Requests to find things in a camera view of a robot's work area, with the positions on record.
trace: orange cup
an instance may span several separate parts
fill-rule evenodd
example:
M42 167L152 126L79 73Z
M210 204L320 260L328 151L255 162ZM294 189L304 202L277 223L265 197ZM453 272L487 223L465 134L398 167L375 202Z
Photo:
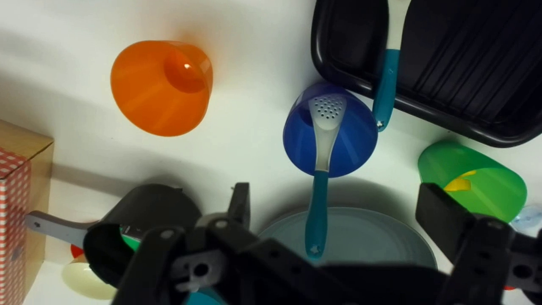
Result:
M181 136L204 118L213 72L191 46L142 41L123 50L111 68L111 92L121 114L155 136Z

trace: teal handle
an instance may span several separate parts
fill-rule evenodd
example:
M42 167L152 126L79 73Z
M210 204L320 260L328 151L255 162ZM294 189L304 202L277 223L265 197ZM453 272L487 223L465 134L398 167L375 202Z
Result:
M374 97L374 109L372 109L379 133L387 128L387 123L392 112L398 70L399 70L399 50L386 50L382 77L377 85L377 92Z
M326 173L315 172L311 204L304 228L304 253L309 260L320 260L326 240Z

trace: blue cup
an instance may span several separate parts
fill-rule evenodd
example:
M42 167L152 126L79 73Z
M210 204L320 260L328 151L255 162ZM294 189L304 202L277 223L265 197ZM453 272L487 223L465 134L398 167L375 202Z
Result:
M320 95L342 95L347 102L330 158L328 177L343 177L362 167L372 155L377 129L372 112L347 90L320 82L308 87L293 104L282 145L289 162L306 175L315 173L316 145L308 102Z

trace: box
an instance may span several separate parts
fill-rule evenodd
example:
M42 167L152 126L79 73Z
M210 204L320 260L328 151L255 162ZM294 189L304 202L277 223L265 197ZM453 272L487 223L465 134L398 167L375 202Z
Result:
M0 123L0 305L20 305L44 262L44 236L23 228L47 212L52 140Z

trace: white surface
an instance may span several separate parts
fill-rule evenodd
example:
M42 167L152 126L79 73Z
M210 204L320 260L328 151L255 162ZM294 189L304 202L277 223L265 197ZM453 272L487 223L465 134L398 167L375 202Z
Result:
M5 0L0 119L54 136L50 212L59 217L99 219L147 180L177 182L204 214L218 212L235 182L250 182L255 231L309 199L311 179L289 165L281 129L296 95L318 79L308 50L311 12L313 0ZM147 40L194 43L213 62L208 114L186 136L145 134L111 101L115 57ZM416 156L445 136L394 112L369 163L330 184L331 202L372 207L413 224ZM530 190L528 204L542 204L540 138L513 150L472 148L518 172ZM27 305L106 304L60 282L69 263L66 245L49 241L47 260ZM442 256L438 265L448 268Z

